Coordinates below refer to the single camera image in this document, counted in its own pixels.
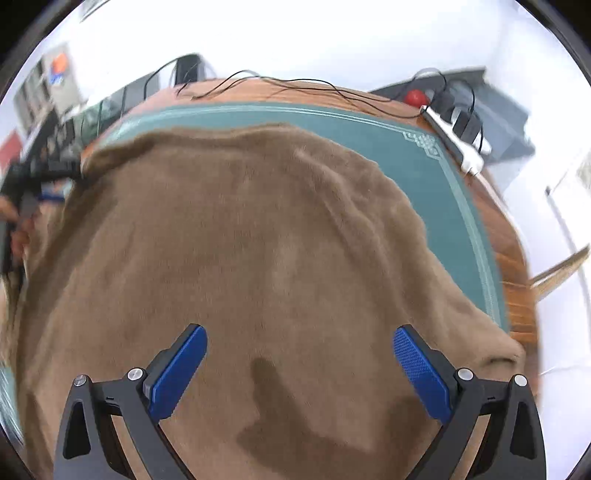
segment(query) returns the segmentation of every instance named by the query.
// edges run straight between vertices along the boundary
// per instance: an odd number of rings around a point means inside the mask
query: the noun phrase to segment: chair leg
[[[560,287],[588,259],[590,250],[590,246],[587,245],[566,260],[530,279],[535,301],[542,300]]]

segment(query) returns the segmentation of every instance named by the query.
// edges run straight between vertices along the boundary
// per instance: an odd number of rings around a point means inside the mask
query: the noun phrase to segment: black device
[[[56,180],[80,180],[81,178],[78,158],[43,161],[38,157],[29,157],[24,162],[10,164],[0,187],[0,195],[6,196],[20,211],[24,196],[26,194],[35,197],[40,195],[41,187],[44,184]],[[2,242],[0,244],[0,274],[2,275],[22,270],[20,266],[14,264],[12,258],[11,234],[16,227],[17,225],[13,222],[0,222],[0,242]]]
[[[54,480],[135,478],[112,415],[124,418],[151,478],[194,480],[158,422],[172,415],[206,350],[205,329],[190,324],[146,369],[132,368],[119,380],[99,383],[76,377],[61,420]],[[481,380],[467,368],[454,369],[410,325],[397,329],[394,353],[429,415],[442,423],[407,480],[449,479],[480,415],[491,417],[467,478],[545,479],[540,420],[525,377]]]

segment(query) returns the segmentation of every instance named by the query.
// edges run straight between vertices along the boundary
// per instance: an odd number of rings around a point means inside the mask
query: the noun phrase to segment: brown cloth
[[[161,424],[200,480],[403,479],[439,429],[392,353],[405,323],[482,378],[522,368],[404,193],[340,145],[288,125],[161,131],[86,172],[33,255],[14,332],[41,478],[72,379],[145,367],[190,322],[209,351]]]

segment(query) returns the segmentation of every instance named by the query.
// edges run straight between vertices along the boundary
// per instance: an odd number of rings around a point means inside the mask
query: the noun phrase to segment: hand
[[[18,260],[21,260],[25,255],[25,248],[31,241],[31,234],[35,229],[34,222],[35,215],[23,221],[17,230],[12,233],[11,249],[12,254]],[[0,219],[8,220],[9,222],[18,222],[17,208],[4,196],[0,196]]]

